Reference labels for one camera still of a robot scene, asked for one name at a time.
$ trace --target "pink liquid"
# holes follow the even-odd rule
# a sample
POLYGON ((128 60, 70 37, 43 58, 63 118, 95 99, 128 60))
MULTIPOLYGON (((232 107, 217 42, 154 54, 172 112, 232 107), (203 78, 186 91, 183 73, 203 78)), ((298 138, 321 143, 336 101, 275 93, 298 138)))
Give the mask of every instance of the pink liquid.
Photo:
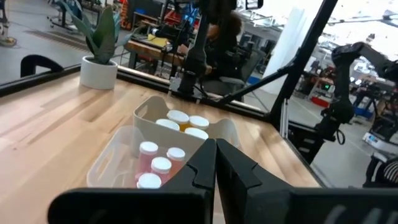
POLYGON ((160 179, 162 180, 162 185, 164 185, 168 180, 169 180, 169 173, 166 174, 161 174, 159 172, 156 172, 154 170, 152 170, 153 174, 156 174, 160 177, 160 179))
POLYGON ((170 159, 170 161, 172 162, 172 168, 170 169, 169 177, 172 178, 184 166, 184 162, 183 161, 175 161, 172 159, 170 159))
POLYGON ((137 187, 137 183, 138 183, 139 177, 140 177, 142 174, 144 174, 144 173, 137 173, 137 174, 134 176, 134 184, 133 184, 133 186, 131 186, 132 188, 136 188, 136 187, 137 187))
POLYGON ((154 159, 156 155, 147 155, 144 154, 142 152, 140 152, 139 154, 139 158, 138 158, 138 170, 137 170, 137 174, 139 173, 146 173, 146 172, 151 172, 151 168, 150 168, 150 164, 152 162, 152 160, 154 159))

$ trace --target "chair backrest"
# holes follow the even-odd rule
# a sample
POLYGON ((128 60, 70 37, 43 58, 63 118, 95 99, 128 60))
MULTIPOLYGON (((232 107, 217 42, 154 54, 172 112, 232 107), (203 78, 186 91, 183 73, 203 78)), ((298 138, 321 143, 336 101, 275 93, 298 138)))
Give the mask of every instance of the chair backrest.
POLYGON ((250 59, 241 68, 242 81, 246 83, 246 81, 249 79, 250 75, 253 73, 254 69, 256 68, 257 64, 265 56, 266 53, 264 53, 261 50, 256 50, 256 49, 252 50, 250 59))
POLYGON ((398 157, 387 158, 387 161, 384 162, 371 156, 371 161, 366 170, 366 182, 363 187, 397 188, 398 157))

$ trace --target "dark hair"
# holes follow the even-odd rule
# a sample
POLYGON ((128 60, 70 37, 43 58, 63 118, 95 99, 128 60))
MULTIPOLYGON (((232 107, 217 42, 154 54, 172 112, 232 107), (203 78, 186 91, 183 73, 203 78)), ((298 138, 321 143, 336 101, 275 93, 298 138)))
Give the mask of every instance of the dark hair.
POLYGON ((226 20, 226 32, 229 35, 236 37, 242 31, 242 20, 239 14, 236 12, 231 12, 226 20))
MULTIPOLYGON (((241 33, 242 20, 239 17, 238 13, 231 11, 229 16, 226 17, 223 22, 224 22, 224 24, 222 26, 224 26, 224 27, 222 27, 221 31, 220 31, 220 32, 222 32, 222 34, 224 34, 226 36, 236 37, 238 34, 241 33)), ((221 25, 221 23, 219 21, 214 22, 214 23, 213 23, 213 21, 211 21, 210 24, 221 25)))

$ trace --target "black chair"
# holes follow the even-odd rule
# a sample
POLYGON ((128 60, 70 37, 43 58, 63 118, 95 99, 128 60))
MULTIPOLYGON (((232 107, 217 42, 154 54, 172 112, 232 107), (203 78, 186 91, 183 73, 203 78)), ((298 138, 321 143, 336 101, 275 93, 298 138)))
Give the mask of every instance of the black chair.
POLYGON ((21 60, 21 78, 36 74, 36 67, 50 69, 50 73, 62 72, 63 67, 53 60, 41 55, 28 55, 21 60))
POLYGON ((398 188, 398 157, 374 152, 366 170, 364 188, 398 188))
POLYGON ((221 96, 242 89, 246 85, 246 82, 253 73, 257 64, 265 56, 266 54, 260 50, 252 50, 250 59, 241 68, 242 78, 220 77, 220 81, 211 80, 203 82, 203 89, 206 92, 221 96))

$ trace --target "white bottle cap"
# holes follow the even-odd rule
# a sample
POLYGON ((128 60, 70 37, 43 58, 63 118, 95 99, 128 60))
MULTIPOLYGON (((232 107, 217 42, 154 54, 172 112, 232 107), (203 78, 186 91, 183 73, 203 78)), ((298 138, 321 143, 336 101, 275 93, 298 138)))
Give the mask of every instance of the white bottle cap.
POLYGON ((209 121, 201 116, 191 116, 189 117, 189 123, 195 127, 195 128, 199 128, 202 130, 205 130, 209 127, 209 121))
POLYGON ((158 189, 162 185, 162 180, 156 174, 142 174, 137 182, 138 189, 158 189))
POLYGON ((167 157, 174 161, 183 161, 185 159, 185 152, 180 148, 171 147, 167 151, 167 157))
POLYGON ((204 139, 204 140, 209 138, 209 135, 204 130, 201 130, 198 128, 187 128, 185 130, 185 133, 190 134, 195 137, 198 137, 198 138, 201 138, 201 139, 204 139))
POLYGON ((180 130, 180 126, 176 122, 171 121, 169 119, 158 119, 156 121, 156 123, 158 125, 161 125, 161 126, 164 126, 164 127, 170 128, 170 129, 174 129, 176 131, 180 130))
POLYGON ((139 145, 139 151, 145 155, 155 155, 158 150, 156 143, 145 141, 139 145))
POLYGON ((170 110, 167 113, 167 117, 177 124, 187 124, 189 122, 189 116, 186 113, 178 110, 170 110))
POLYGON ((156 157, 150 164, 150 168, 160 174, 168 174, 171 167, 172 163, 169 161, 169 159, 164 157, 156 157))

